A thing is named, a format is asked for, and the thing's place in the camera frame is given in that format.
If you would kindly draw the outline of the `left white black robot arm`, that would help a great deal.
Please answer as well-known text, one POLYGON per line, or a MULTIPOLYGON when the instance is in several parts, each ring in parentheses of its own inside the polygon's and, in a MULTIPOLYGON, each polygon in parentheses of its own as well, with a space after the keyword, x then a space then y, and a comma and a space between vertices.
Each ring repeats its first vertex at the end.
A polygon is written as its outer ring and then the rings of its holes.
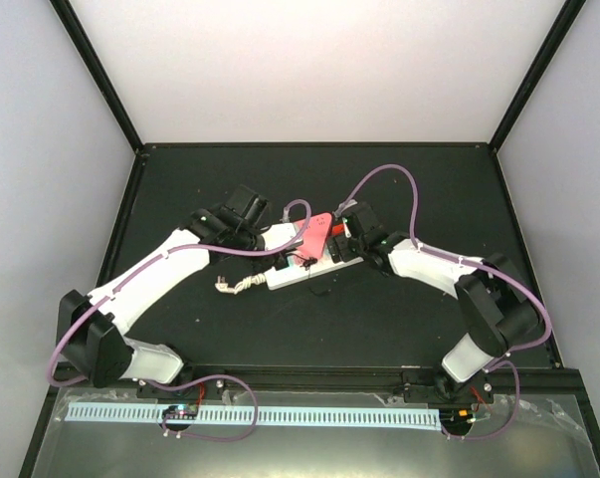
POLYGON ((281 223, 264 231, 259 221, 269 200, 241 186, 223 203, 191 213, 153 252, 117 278, 87 294, 67 293, 59 316, 70 326, 49 360, 46 379, 62 382, 54 373, 59 359, 67 360, 78 376, 105 387, 123 379, 143 380, 173 397, 187 395, 194 386, 193 370, 173 348, 128 337, 136 321, 186 278, 229 257, 267 262, 295 249, 306 229, 295 227, 290 211, 281 223))

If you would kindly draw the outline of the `black plug with thin cable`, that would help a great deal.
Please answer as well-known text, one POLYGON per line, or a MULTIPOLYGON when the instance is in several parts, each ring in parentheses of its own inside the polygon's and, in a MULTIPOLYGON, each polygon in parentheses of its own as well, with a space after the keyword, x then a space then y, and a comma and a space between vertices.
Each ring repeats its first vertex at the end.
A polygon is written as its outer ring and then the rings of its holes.
MULTIPOLYGON (((300 256, 299 264, 307 273, 306 279, 310 281, 311 267, 316 265, 318 260, 314 257, 305 257, 301 254, 298 255, 300 256)), ((321 284, 309 283, 307 288, 316 297, 325 297, 330 294, 330 290, 326 286, 321 284)))

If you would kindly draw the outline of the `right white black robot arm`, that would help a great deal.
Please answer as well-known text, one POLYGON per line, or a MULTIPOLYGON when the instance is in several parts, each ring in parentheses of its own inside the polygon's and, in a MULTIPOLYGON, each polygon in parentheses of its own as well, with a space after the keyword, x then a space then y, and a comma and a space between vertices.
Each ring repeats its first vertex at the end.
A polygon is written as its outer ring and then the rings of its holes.
POLYGON ((385 276, 415 280, 458 301, 466 332, 441 359, 429 385, 440 400, 458 400, 470 379, 548 331, 546 310, 507 257, 459 256, 402 231, 388 231, 365 202, 335 210, 348 233, 344 249, 385 276))

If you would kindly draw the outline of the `red cube plug adapter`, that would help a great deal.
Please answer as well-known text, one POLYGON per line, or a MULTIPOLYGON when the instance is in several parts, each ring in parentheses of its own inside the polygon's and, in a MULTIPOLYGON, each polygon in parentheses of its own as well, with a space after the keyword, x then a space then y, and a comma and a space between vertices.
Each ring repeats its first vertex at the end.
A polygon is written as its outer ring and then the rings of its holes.
POLYGON ((344 235, 345 232, 346 232, 346 228, 343 223, 334 224, 330 229, 330 235, 333 237, 344 235))

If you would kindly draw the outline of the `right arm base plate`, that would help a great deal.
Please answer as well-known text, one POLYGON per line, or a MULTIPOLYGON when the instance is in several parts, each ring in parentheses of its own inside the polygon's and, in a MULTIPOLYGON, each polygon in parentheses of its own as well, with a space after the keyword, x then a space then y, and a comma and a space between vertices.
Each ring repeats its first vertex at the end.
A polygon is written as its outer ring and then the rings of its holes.
POLYGON ((468 406, 481 400, 494 402, 489 379, 479 371, 467 381, 455 381, 440 366, 401 370, 398 391, 407 402, 468 406))

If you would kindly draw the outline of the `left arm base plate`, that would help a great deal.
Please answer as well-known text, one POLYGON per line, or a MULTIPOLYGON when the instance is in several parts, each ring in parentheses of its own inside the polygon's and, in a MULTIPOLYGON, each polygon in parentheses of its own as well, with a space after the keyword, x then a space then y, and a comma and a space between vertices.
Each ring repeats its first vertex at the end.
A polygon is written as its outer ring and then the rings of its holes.
MULTIPOLYGON (((226 374, 225 368, 214 365, 195 365, 187 362, 176 377, 167 383, 167 386, 180 386, 195 379, 208 375, 226 374)), ((153 399, 159 404, 171 403, 176 406, 196 405, 200 406, 206 397, 218 398, 226 384, 225 378, 212 378, 199 384, 188 386, 179 390, 165 390, 150 384, 145 379, 139 379, 136 383, 136 397, 153 399)))

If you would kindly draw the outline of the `white power strip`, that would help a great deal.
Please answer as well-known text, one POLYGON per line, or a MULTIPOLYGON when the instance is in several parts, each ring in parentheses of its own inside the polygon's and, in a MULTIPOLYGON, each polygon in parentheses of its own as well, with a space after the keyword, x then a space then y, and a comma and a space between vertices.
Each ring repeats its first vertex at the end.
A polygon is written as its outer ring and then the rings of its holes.
POLYGON ((325 252, 320 259, 299 257, 290 254, 280 266, 274 266, 264 273, 266 285, 271 291, 329 274, 363 262, 355 257, 348 261, 333 259, 325 252))

